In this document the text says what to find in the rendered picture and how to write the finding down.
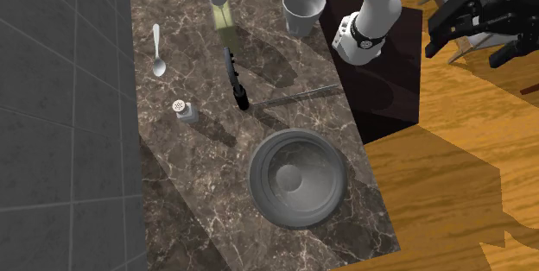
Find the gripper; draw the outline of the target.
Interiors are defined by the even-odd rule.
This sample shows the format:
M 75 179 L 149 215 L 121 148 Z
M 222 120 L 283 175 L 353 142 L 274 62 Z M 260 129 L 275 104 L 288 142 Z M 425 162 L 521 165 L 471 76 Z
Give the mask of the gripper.
M 527 32 L 531 17 L 539 23 L 539 0 L 446 0 L 428 19 L 430 43 L 425 56 L 433 58 L 449 41 L 462 36 L 519 34 L 490 55 L 490 68 L 499 68 L 539 50 L 539 31 Z

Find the grey cup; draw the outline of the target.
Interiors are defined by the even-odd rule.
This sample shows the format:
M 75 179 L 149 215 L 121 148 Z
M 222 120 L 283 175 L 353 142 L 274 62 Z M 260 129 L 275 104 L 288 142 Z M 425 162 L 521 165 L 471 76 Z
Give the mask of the grey cup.
M 286 29 L 294 37 L 308 36 L 326 6 L 326 0 L 282 0 Z

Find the grey bowl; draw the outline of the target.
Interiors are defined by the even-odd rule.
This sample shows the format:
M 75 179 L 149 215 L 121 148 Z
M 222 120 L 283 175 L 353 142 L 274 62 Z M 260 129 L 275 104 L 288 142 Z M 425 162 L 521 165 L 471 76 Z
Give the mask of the grey bowl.
M 339 151 L 319 133 L 283 129 L 253 150 L 248 189 L 265 219 L 284 229 L 308 230 L 339 209 L 347 169 Z

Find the soap dispenser with green liquid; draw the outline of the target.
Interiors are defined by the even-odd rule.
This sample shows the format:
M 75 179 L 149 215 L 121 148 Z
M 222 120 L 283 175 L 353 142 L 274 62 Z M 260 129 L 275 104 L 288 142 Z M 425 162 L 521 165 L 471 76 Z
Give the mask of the soap dispenser with green liquid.
M 228 0 L 210 0 L 215 29 L 223 47 L 228 47 L 233 54 L 239 51 L 236 24 L 233 20 Z

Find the glass salt shaker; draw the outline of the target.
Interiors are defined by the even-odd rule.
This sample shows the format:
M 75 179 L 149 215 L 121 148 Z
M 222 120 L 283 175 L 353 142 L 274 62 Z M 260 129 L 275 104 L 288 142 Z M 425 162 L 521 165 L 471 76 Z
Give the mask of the glass salt shaker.
M 184 123 L 197 123 L 199 121 L 199 113 L 192 103 L 178 99 L 173 102 L 172 109 L 177 118 Z

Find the silver spoon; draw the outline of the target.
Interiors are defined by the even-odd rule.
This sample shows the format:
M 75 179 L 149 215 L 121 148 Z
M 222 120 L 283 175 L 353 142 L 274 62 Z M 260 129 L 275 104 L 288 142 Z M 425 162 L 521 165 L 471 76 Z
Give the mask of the silver spoon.
M 159 44 L 160 44 L 160 26 L 155 23 L 152 27 L 154 46 L 155 46 L 155 60 L 153 63 L 153 73 L 156 77 L 161 77 L 166 72 L 166 63 L 160 57 Z

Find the black handled kitchen tool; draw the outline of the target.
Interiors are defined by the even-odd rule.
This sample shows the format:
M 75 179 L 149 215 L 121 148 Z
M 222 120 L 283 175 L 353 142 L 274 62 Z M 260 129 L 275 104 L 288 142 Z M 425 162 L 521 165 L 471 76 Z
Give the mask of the black handled kitchen tool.
M 234 63 L 235 63 L 235 60 L 233 59 L 234 55 L 231 52 L 230 48 L 228 48 L 228 47 L 223 48 L 223 55 L 224 55 L 225 67 L 226 67 L 227 75 L 228 75 L 229 81 L 231 83 L 231 89 L 232 89 L 233 97 L 235 98 L 236 103 L 238 105 L 238 108 L 240 110 L 248 110 L 250 108 L 250 106 L 251 106 L 251 103 L 250 103 L 250 100 L 248 98 L 247 91 L 245 90 L 245 88 L 239 82 L 238 72 L 236 71 L 236 69 L 234 67 Z M 272 99 L 265 100 L 265 101 L 262 101 L 262 102 L 254 103 L 254 106 L 274 104 L 274 103 L 278 103 L 278 102 L 281 102 L 281 101 L 284 101 L 284 100 L 287 100 L 287 99 L 299 98 L 299 97 L 307 96 L 309 94 L 314 94 L 314 93 L 317 93 L 317 92 L 337 89 L 338 87 L 339 87 L 339 85 L 325 85 L 325 86 L 315 88 L 315 89 L 312 89 L 312 90 L 303 91 L 303 92 L 299 92 L 299 93 L 296 93 L 296 94 L 287 95 L 287 96 L 284 96 L 284 97 L 272 98 Z

